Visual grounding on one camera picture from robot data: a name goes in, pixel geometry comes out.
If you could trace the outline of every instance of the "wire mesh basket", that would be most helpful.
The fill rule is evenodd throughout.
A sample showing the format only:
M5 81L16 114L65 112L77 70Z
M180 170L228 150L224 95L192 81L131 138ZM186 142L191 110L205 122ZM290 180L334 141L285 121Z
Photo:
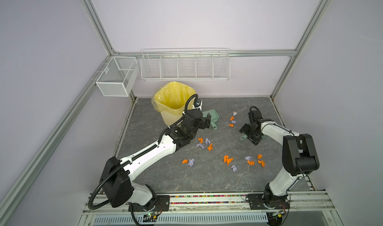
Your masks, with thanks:
M229 80L229 50L142 50L141 77L143 80Z
M138 71L135 57L113 56L96 84L104 96L129 96Z

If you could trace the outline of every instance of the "cable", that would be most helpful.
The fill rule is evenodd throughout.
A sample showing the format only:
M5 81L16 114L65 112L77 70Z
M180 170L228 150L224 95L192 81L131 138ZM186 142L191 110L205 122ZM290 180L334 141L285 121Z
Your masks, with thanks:
M96 187L96 189L93 191L92 195L90 196L89 198L89 202L88 202L88 208L90 210L94 210L94 209L98 209L106 204L109 203L109 200L105 200L103 201L102 203L99 203L97 205L93 205L93 201L94 199L96 198L96 195L97 193L101 190L101 188L104 186L104 184L110 179L110 177L112 177L115 173L117 173L121 168L125 167L127 164L129 164L130 161L126 161L125 163L117 166L112 172L110 172L105 178L104 180L98 184L98 186Z
M164 209L164 205L163 205L162 203L157 202L157 203L155 203L155 204L158 204L158 203L161 205L161 211L160 211L159 214L156 215L157 217L162 213L162 210Z
M287 219L287 216L288 216L288 213L289 213L289 211L290 211L290 207L287 209L287 214L286 214L286 217L285 217L284 221L281 223L281 225L280 225L280 226L282 226L282 225L283 225L283 223L286 221L286 219Z
M262 130L263 130L267 125L269 125L269 124L266 124L266 125L263 126L263 128L261 129L261 132L262 132ZM276 123L274 123L274 124L272 124L272 125L275 125L275 126L278 126L279 128L282 128L282 129L284 129L284 130L287 130L289 133L291 133L293 136L295 136L291 130L288 130L288 129L286 129L286 128L280 126L280 125L277 125Z
M188 100L186 100L186 103L185 103L185 113L188 111L188 106L189 106L189 103L190 101L192 101L192 99L195 97L195 102L198 100L198 94L193 94L192 96L189 97Z
M251 112L251 109L252 109L252 108L256 108L258 111L260 111L260 110L258 109L258 107L256 107L256 106L253 105L253 106L250 107L249 112Z
M193 99L193 98L196 98L196 100L198 100L198 94L193 94L192 96L189 97L189 99L186 101L185 103L185 113L187 112L187 107L189 105L189 102ZM157 144L153 145L152 147L148 148L147 150L139 153L138 155L132 157L132 161L136 160L137 158L143 156L144 154L150 152L151 150L155 149L156 147L158 147L158 144L161 142L162 140L162 137L165 133L166 130L170 129L171 127L174 127L175 125L177 125L178 123L180 123L183 119L184 119L185 115L182 115L182 117L177 120L175 123L173 123L172 125L170 125L169 127L165 128L161 134L160 134L160 137L158 138L158 141L157 141ZM102 203L99 203L97 205L93 205L93 201L94 199L96 198L96 195L97 193L101 190L101 188L103 187L103 185L110 179L110 177L112 177L115 173L117 173L117 171L119 171L121 168L125 167L127 164L130 164L131 162L130 161L126 161L124 162L123 164L117 166L112 172L110 172L105 178L104 180L98 184L98 186L96 187L96 189L93 191L92 195L90 195L90 198L89 198L89 202L88 202L88 208L90 210L94 210L94 209L98 209L106 204L109 203L109 200L105 200L103 201Z

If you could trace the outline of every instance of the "black mounting plate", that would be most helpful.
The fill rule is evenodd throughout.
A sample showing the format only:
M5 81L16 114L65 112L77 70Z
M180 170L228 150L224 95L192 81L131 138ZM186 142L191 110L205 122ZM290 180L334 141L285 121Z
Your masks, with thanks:
M262 193L250 193L247 195L246 200L249 202L250 209L269 209L265 207L264 200L262 199L263 194ZM283 204L285 206L285 209L290 208L290 204L284 200L278 200L271 202L272 209L283 209Z
M169 195L157 195L157 200L156 200L155 208L153 210L151 210L150 212L161 211L161 204L163 205L162 212L169 211L169 204L170 204L169 200L170 200L170 196ZM149 212L149 211L144 210L141 207L141 205L139 205L137 203L133 203L132 207L133 207L133 211L134 212Z

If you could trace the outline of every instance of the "white wall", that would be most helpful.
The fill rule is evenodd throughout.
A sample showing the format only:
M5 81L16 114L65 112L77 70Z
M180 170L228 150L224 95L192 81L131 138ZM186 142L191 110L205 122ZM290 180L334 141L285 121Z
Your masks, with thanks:
M294 49L319 0L92 0L118 52Z
M105 97L95 89L8 226L76 226L129 106L129 97Z
M0 0L0 19L2 200L106 53L78 0Z
M200 96L271 95L288 56L232 57L230 80L180 81L194 88ZM144 81L141 75L133 85L136 96L152 96L168 81Z
M313 136L313 173L345 226L381 225L383 1L334 0L276 97L282 118Z

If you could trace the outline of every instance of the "green dustpan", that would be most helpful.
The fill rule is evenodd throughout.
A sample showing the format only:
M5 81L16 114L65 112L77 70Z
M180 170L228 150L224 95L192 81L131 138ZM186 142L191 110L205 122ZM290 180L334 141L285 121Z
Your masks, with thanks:
M210 124L211 124L211 126L213 126L213 129L218 129L217 125L215 124L219 118L217 111L215 109L211 109L208 111L204 111L202 113L203 113L204 117L206 117L210 113L210 115L211 115Z

